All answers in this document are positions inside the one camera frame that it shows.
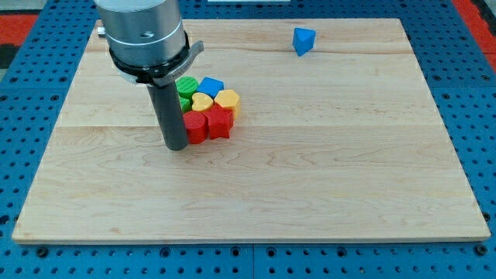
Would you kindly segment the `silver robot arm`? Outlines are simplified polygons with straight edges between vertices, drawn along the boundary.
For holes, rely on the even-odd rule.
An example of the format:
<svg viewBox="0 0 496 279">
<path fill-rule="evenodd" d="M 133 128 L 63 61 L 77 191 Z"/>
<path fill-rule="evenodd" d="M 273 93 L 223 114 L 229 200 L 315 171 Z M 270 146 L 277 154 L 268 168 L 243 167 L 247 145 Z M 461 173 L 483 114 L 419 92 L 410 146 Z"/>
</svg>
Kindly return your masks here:
<svg viewBox="0 0 496 279">
<path fill-rule="evenodd" d="M 189 43 L 177 0 L 95 0 L 111 58 L 131 82 L 175 82 L 204 50 Z"/>
</svg>

